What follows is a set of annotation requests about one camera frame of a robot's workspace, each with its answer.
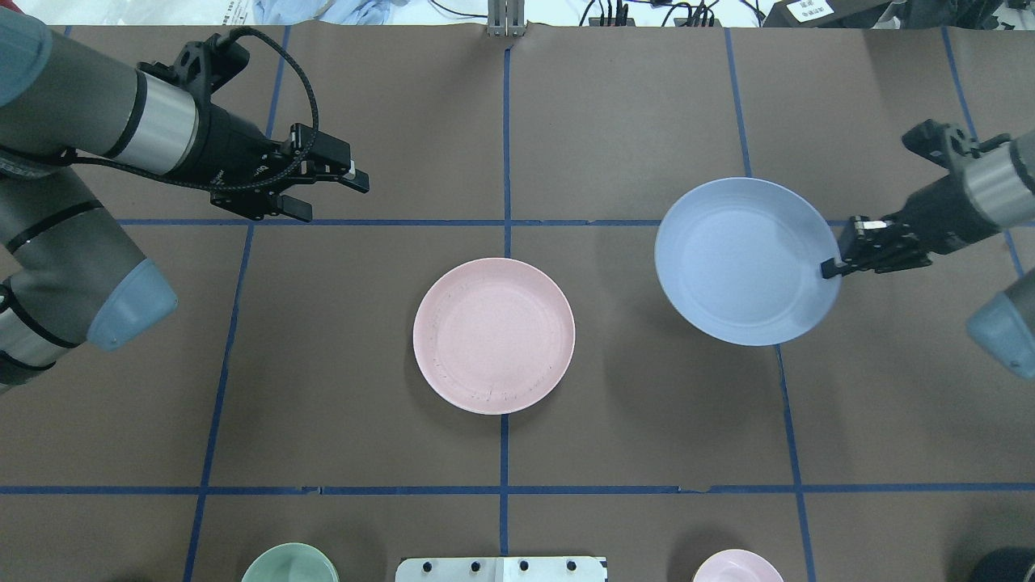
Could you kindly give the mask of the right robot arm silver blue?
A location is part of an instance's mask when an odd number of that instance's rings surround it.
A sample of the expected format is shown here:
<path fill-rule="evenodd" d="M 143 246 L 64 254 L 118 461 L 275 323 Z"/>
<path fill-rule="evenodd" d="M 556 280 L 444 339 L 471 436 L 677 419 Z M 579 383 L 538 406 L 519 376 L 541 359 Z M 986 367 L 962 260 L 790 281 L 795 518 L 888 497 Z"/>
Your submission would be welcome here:
<path fill-rule="evenodd" d="M 931 255 L 957 253 L 995 236 L 1014 251 L 1013 230 L 1034 215 L 1033 132 L 981 141 L 957 123 L 928 119 L 903 133 L 901 144 L 943 168 L 944 176 L 910 194 L 894 213 L 851 215 L 838 253 L 821 265 L 822 277 L 927 268 Z M 1028 270 L 967 321 L 970 338 L 1025 380 L 1034 376 L 1033 310 Z"/>

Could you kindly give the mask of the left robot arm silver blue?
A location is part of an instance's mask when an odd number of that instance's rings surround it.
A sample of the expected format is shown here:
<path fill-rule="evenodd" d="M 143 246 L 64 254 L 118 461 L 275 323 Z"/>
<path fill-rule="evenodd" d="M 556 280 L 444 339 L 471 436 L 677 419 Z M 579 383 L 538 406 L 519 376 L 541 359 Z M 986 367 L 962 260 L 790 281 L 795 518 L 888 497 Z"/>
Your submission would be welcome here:
<path fill-rule="evenodd" d="M 287 140 L 212 101 L 243 71 L 259 38 L 295 70 L 310 123 Z M 169 63 L 125 64 L 2 8 L 2 248 L 19 271 L 2 281 L 2 390 L 25 386 L 84 343 L 125 346 L 178 299 L 73 172 L 99 166 L 207 192 L 240 217 L 309 222 L 310 204 L 287 191 L 336 182 L 369 191 L 348 142 L 320 129 L 310 81 L 271 37 L 252 27 L 186 43 Z"/>

